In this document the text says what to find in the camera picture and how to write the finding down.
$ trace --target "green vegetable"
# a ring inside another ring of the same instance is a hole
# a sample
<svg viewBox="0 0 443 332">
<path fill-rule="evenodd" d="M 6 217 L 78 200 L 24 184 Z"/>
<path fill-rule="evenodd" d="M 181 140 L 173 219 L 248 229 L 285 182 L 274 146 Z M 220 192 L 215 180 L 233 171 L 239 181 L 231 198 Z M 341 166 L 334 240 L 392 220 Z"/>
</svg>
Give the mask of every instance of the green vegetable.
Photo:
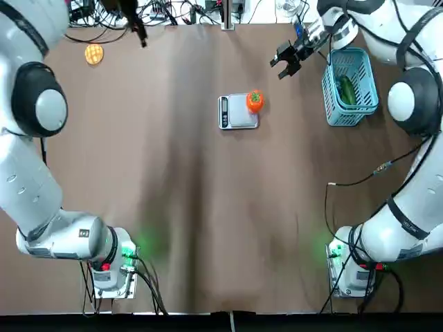
<svg viewBox="0 0 443 332">
<path fill-rule="evenodd" d="M 349 77 L 342 75 L 338 80 L 342 91 L 341 100 L 348 105 L 356 105 L 355 90 Z"/>
</svg>

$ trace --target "cable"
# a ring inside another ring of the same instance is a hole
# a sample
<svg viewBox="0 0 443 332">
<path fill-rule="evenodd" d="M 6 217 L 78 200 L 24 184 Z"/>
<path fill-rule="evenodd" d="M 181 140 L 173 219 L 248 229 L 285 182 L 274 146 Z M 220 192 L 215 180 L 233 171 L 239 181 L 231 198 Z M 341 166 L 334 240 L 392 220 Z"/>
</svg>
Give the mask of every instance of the cable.
<svg viewBox="0 0 443 332">
<path fill-rule="evenodd" d="M 303 15 L 303 18 L 302 18 L 302 21 L 303 21 L 305 19 L 305 17 L 306 17 L 307 12 L 309 12 L 309 9 L 311 8 L 311 6 L 305 0 L 301 0 L 301 1 L 303 2 L 303 9 L 302 9 L 302 12 L 301 12 L 301 14 Z"/>
<path fill-rule="evenodd" d="M 154 288 L 152 287 L 152 283 L 151 283 L 151 281 L 150 281 L 148 278 L 146 278 L 146 276 L 145 276 L 142 272 L 140 272 L 140 271 L 138 271 L 138 270 L 135 270 L 135 273 L 136 273 L 140 278 L 143 279 L 143 281 L 147 284 L 147 286 L 148 286 L 149 289 L 151 290 L 153 303 L 156 302 L 156 304 L 157 304 L 157 306 L 159 306 L 159 308 L 160 308 L 162 314 L 164 314 L 164 315 L 169 315 L 168 312 L 165 310 L 164 306 L 161 305 L 160 300 L 159 300 L 157 294 L 155 293 Z"/>
<path fill-rule="evenodd" d="M 397 18 L 399 20 L 399 23 L 400 23 L 401 27 L 403 28 L 405 33 L 408 33 L 409 29 L 406 27 L 405 23 L 403 22 L 403 19 L 401 19 L 400 11 L 399 11 L 399 6 L 397 4 L 397 0 L 392 0 L 392 2 L 394 3 L 395 14 L 396 14 L 396 16 L 397 16 Z M 413 40 L 413 44 L 415 45 L 415 47 L 418 48 L 418 50 L 420 52 L 424 52 L 422 46 L 420 44 L 418 44 L 418 42 L 415 39 Z"/>
<path fill-rule="evenodd" d="M 92 317 L 94 315 L 99 314 L 100 312 L 100 307 L 102 304 L 102 299 L 100 298 L 99 302 L 98 302 L 98 307 L 97 307 L 97 303 L 96 303 L 96 292 L 95 292 L 95 288 L 94 288 L 94 280 L 93 280 L 93 275 L 91 272 L 91 268 L 89 267 L 88 263 L 87 263 L 87 267 L 89 270 L 89 274 L 85 274 L 84 272 L 84 268 L 83 268 L 83 264 L 81 261 L 78 262 L 80 265 L 80 268 L 82 270 L 82 276 L 83 276 L 83 282 L 84 282 L 84 296 L 83 296 L 83 305 L 82 305 L 82 314 L 85 317 Z M 92 283 L 92 290 L 93 290 L 93 294 L 91 294 L 89 287 L 88 287 L 88 276 L 91 276 L 91 283 Z M 89 298 L 89 303 L 93 306 L 93 314 L 92 315 L 87 315 L 85 313 L 85 304 L 86 304 L 86 295 L 88 295 Z"/>
<path fill-rule="evenodd" d="M 392 275 L 394 277 L 394 279 L 398 285 L 398 289 L 399 289 L 399 297 L 398 297 L 397 305 L 395 306 L 393 313 L 399 313 L 401 308 L 403 308 L 404 287 L 403 287 L 403 282 L 400 279 L 400 276 L 391 268 L 384 268 L 383 270 L 380 270 L 380 272 L 381 272 L 381 278 L 375 282 L 374 288 L 369 295 L 368 295 L 368 287 L 367 287 L 365 298 L 364 298 L 363 302 L 357 308 L 357 311 L 359 312 L 359 314 L 363 314 L 364 311 L 366 310 L 366 308 L 368 307 L 369 303 L 373 300 L 375 294 L 377 293 L 377 291 L 380 288 L 380 285 L 383 281 L 384 275 L 386 275 L 386 274 Z"/>
<path fill-rule="evenodd" d="M 374 273 L 374 269 L 371 268 L 369 270 L 369 275 L 368 275 L 368 282 L 366 283 L 366 289 L 365 289 L 365 296 L 363 298 L 363 302 L 365 302 L 368 298 L 368 294 L 369 294 L 369 285 L 371 284 L 371 279 L 372 279 L 372 274 Z"/>
<path fill-rule="evenodd" d="M 369 305 L 369 303 L 372 301 L 372 299 L 374 298 L 374 296 L 376 295 L 377 291 L 379 290 L 381 283 L 383 282 L 384 273 L 380 274 L 380 277 L 377 279 L 377 276 L 379 276 L 379 274 L 375 275 L 375 282 L 374 282 L 374 287 L 372 288 L 372 292 L 365 294 L 365 297 L 363 298 L 363 301 L 359 304 L 359 306 L 357 307 L 357 312 L 360 315 L 363 315 L 364 311 L 366 310 L 367 306 Z"/>
<path fill-rule="evenodd" d="M 277 24 L 277 0 L 274 0 L 274 15 L 275 15 L 275 24 Z"/>
<path fill-rule="evenodd" d="M 252 18 L 254 17 L 254 15 L 255 15 L 255 11 L 257 10 L 258 5 L 260 5 L 260 2 L 262 2 L 262 0 L 258 0 L 257 5 L 255 5 L 254 11 L 253 11 L 253 13 L 252 13 L 251 18 L 250 18 L 249 21 L 248 21 L 248 24 L 250 24 L 250 22 L 252 21 Z"/>
<path fill-rule="evenodd" d="M 43 163 L 48 166 L 47 160 L 46 160 L 46 147 L 45 147 L 45 138 L 40 138 L 40 149 L 42 151 L 42 160 Z"/>
<path fill-rule="evenodd" d="M 97 37 L 95 37 L 93 39 L 89 39 L 89 40 L 82 40 L 82 39 L 74 38 L 74 37 L 68 36 L 67 34 L 65 34 L 64 36 L 67 39 L 69 39 L 69 40 L 71 40 L 72 42 L 75 42 L 75 43 L 90 44 L 91 42 L 94 42 L 95 44 L 110 44 L 110 43 L 114 43 L 114 42 L 122 39 L 127 34 L 127 32 L 128 32 L 128 28 L 126 28 L 125 31 L 123 31 L 123 33 L 120 36 L 118 36 L 117 38 L 111 39 L 111 40 L 106 40 L 106 41 L 95 41 L 98 37 L 101 37 L 104 33 L 102 33 L 101 35 L 99 35 L 99 36 L 97 36 Z"/>
<path fill-rule="evenodd" d="M 359 232 L 359 235 L 358 235 L 358 237 L 357 237 L 356 242 L 358 242 L 358 241 L 360 240 L 360 237 L 361 237 L 361 231 L 362 231 L 362 230 L 363 230 L 363 228 L 360 228 L 360 232 Z M 332 297 L 332 295 L 334 294 L 334 292 L 335 292 L 335 290 L 336 290 L 336 288 L 337 288 L 337 286 L 338 286 L 338 282 L 340 281 L 341 275 L 343 274 L 343 271 L 345 270 L 346 264 L 347 264 L 348 261 L 351 259 L 351 257 L 352 257 L 352 252 L 355 251 L 355 248 L 356 248 L 356 246 L 352 246 L 352 249 L 351 249 L 349 255 L 347 256 L 345 262 L 342 263 L 341 270 L 340 270 L 340 273 L 338 274 L 337 280 L 335 281 L 334 287 L 332 287 L 332 290 L 329 292 L 329 295 L 328 295 L 328 297 L 327 297 L 325 303 L 323 304 L 323 306 L 322 306 L 322 308 L 321 308 L 319 314 L 320 314 L 320 313 L 323 313 L 323 311 L 325 310 L 325 308 L 326 308 L 326 306 L 327 306 L 328 301 L 331 300 L 331 297 Z"/>
<path fill-rule="evenodd" d="M 391 274 L 395 281 L 397 282 L 397 285 L 399 287 L 399 299 L 397 302 L 397 305 L 394 309 L 394 313 L 399 313 L 401 308 L 403 307 L 403 303 L 404 303 L 404 288 L 403 288 L 403 282 L 401 282 L 400 276 L 393 270 L 393 269 L 388 269 L 387 273 Z"/>
<path fill-rule="evenodd" d="M 137 259 L 138 261 L 140 261 L 146 271 L 146 276 L 144 276 L 146 278 L 143 279 L 145 280 L 145 283 L 148 285 L 148 287 L 151 290 L 151 296 L 152 296 L 152 303 L 154 306 L 154 310 L 156 312 L 156 314 L 158 314 L 158 310 L 160 310 L 162 312 L 162 314 L 167 315 L 168 312 L 165 309 L 165 305 L 163 303 L 163 298 L 161 297 L 161 293 L 160 293 L 160 288 L 159 288 L 159 276 L 157 275 L 157 272 L 155 270 L 154 265 L 152 264 L 151 261 L 148 260 L 150 267 L 152 269 L 152 272 L 154 273 L 154 276 L 152 276 L 152 274 L 150 273 L 149 269 L 146 266 L 145 261 L 143 261 L 143 259 L 141 259 L 139 256 L 134 256 L 134 255 L 125 255 L 127 258 L 131 258 L 131 259 Z"/>
</svg>

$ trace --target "blue basket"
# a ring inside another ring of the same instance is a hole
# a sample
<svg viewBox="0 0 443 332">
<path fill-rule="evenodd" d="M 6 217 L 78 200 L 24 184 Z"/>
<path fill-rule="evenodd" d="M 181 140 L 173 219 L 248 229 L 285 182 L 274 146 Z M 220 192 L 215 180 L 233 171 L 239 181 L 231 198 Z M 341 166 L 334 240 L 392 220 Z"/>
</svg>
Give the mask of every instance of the blue basket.
<svg viewBox="0 0 443 332">
<path fill-rule="evenodd" d="M 373 114 L 379 106 L 368 54 L 361 48 L 346 48 L 333 50 L 327 59 L 331 65 L 326 66 L 321 82 L 327 123 L 331 126 L 355 126 L 363 116 Z M 341 75 L 349 77 L 355 90 L 356 105 L 342 102 L 336 87 L 336 77 Z"/>
</svg>

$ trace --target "kitchen scale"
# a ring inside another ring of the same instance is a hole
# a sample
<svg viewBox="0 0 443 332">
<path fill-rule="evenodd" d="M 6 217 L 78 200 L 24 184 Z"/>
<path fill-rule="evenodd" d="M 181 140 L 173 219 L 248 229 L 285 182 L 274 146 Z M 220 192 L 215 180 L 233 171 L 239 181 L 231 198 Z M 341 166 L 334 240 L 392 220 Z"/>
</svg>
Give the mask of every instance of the kitchen scale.
<svg viewBox="0 0 443 332">
<path fill-rule="evenodd" d="M 222 130 L 254 129 L 258 114 L 252 114 L 246 105 L 247 93 L 222 95 L 218 99 L 218 123 Z"/>
</svg>

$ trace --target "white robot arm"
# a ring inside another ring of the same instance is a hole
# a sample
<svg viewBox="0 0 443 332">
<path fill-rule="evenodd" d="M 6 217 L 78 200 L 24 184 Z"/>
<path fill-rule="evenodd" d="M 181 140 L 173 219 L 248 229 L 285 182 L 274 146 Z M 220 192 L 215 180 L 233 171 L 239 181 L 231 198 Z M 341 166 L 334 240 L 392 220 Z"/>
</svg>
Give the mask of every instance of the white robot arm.
<svg viewBox="0 0 443 332">
<path fill-rule="evenodd" d="M 0 206 L 28 255 L 87 260 L 97 297 L 126 297 L 136 246 L 122 228 L 62 209 L 62 190 L 32 142 L 60 132 L 68 106 L 43 64 L 68 27 L 64 0 L 0 0 Z"/>
<path fill-rule="evenodd" d="M 312 0 L 307 4 L 300 5 L 306 8 L 298 13 L 302 17 L 299 38 L 294 45 L 281 45 L 271 61 L 271 66 L 280 60 L 288 62 L 280 79 L 295 74 L 300 61 L 329 38 L 333 49 L 342 48 L 360 28 L 378 60 L 406 69 L 388 94 L 391 116 L 407 133 L 427 137 L 399 190 L 365 223 L 340 228 L 328 245 L 327 252 L 334 253 L 328 256 L 337 255 L 329 260 L 336 296 L 363 297 L 369 273 L 362 266 L 368 262 L 410 259 L 443 248 L 443 9 L 395 0 Z"/>
</svg>

